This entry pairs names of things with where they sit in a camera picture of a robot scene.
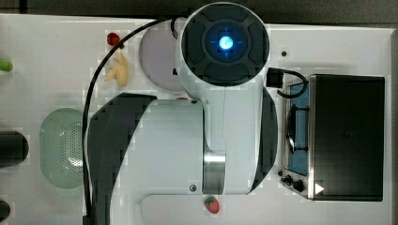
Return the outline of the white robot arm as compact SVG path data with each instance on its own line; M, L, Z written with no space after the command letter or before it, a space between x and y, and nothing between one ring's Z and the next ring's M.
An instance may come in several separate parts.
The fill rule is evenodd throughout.
M151 195L245 195L272 168L275 103L265 79L266 25L234 3L203 6L176 43L187 98L122 93L90 119L85 137L92 206L84 225L143 225Z

